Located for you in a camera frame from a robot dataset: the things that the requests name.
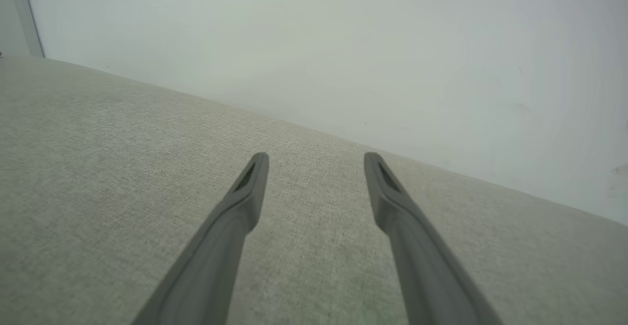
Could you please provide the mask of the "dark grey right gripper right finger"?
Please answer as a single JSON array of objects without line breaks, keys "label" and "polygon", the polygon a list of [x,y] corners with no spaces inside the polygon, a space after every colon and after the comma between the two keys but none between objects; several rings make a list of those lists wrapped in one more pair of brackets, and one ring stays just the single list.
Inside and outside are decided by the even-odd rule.
[{"label": "dark grey right gripper right finger", "polygon": [[500,317],[381,155],[364,155],[375,224],[390,239],[411,325],[500,325]]}]

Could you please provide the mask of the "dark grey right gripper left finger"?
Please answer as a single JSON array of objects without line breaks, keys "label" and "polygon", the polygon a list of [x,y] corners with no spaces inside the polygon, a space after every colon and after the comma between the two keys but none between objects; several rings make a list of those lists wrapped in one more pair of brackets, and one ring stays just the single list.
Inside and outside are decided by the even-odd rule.
[{"label": "dark grey right gripper left finger", "polygon": [[135,325],[224,325],[246,236],[260,220],[269,156],[253,155],[135,317]]}]

